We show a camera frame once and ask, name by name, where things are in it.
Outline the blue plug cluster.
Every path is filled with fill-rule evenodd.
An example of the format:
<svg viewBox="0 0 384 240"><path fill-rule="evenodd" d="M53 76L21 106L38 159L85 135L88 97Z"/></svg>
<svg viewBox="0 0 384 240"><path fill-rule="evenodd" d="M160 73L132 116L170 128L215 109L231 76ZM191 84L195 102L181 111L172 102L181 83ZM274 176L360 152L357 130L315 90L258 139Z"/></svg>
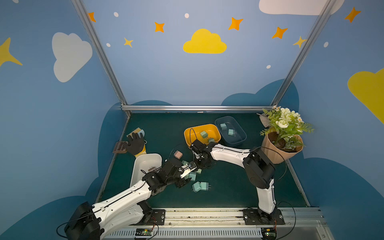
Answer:
<svg viewBox="0 0 384 240"><path fill-rule="evenodd" d="M191 179L191 181L195 181L196 177L197 177L197 174L195 172L189 173L189 178Z"/></svg>
<svg viewBox="0 0 384 240"><path fill-rule="evenodd" d="M222 124L220 124L220 128L221 128L221 130L224 131L227 129L227 125L225 123L222 123Z"/></svg>

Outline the green plug cluster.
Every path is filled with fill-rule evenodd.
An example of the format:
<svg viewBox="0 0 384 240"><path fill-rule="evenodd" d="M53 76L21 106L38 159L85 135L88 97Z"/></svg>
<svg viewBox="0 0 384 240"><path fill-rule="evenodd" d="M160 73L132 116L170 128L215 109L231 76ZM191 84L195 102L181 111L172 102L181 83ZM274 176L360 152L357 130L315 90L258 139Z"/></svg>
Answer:
<svg viewBox="0 0 384 240"><path fill-rule="evenodd" d="M208 137L208 133L206 131L202 131L200 132L200 135L203 139L207 138Z"/></svg>

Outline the blue plug isolated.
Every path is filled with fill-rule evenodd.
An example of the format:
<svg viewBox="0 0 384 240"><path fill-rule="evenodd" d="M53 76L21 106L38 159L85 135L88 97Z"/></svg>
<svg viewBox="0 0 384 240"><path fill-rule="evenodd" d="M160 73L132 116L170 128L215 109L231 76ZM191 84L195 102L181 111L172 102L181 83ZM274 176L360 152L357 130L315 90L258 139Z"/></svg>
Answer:
<svg viewBox="0 0 384 240"><path fill-rule="evenodd" d="M229 136L236 136L236 135L237 135L237 132L236 132L236 130L234 130L234 129L229 129L229 130L228 130L228 135L229 135Z"/></svg>

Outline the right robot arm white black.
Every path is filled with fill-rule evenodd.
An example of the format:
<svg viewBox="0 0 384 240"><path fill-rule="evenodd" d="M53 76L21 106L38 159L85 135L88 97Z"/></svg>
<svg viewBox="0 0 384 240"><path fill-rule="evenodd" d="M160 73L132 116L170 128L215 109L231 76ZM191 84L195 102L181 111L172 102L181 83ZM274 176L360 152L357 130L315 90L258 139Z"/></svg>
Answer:
<svg viewBox="0 0 384 240"><path fill-rule="evenodd" d="M210 168L217 161L244 168L249 181L257 188L259 213L271 215L275 212L277 208L274 194L276 168L261 148L242 150L217 143L205 145L195 140L190 149L196 157L195 169Z"/></svg>

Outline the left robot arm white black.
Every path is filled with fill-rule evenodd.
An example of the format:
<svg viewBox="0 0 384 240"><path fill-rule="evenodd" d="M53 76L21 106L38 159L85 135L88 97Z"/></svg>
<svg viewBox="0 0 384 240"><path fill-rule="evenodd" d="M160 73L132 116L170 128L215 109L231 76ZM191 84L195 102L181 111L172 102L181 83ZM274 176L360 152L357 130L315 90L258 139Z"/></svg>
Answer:
<svg viewBox="0 0 384 240"><path fill-rule="evenodd" d="M125 226L139 223L150 215L146 201L161 193L168 185L183 187L191 172L189 165L171 159L156 170L145 173L140 181L105 201L80 204L70 220L63 224L63 238L68 240L102 240Z"/></svg>

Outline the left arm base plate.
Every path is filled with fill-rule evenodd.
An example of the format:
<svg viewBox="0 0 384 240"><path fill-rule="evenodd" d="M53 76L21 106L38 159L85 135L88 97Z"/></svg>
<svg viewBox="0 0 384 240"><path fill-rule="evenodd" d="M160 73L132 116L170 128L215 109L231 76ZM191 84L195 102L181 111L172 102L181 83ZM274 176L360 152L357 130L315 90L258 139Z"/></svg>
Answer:
<svg viewBox="0 0 384 240"><path fill-rule="evenodd" d="M158 225L163 226L165 224L166 210L154 209L144 211L142 219L136 225Z"/></svg>

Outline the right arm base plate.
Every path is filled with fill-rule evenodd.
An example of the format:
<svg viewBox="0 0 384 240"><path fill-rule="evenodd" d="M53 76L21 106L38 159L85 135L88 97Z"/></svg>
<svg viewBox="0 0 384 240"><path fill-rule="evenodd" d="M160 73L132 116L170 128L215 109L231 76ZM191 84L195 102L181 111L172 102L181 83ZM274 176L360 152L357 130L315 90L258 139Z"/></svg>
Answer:
<svg viewBox="0 0 384 240"><path fill-rule="evenodd" d="M243 217L246 225L285 225L281 210L275 208L271 214L259 209L243 209Z"/></svg>

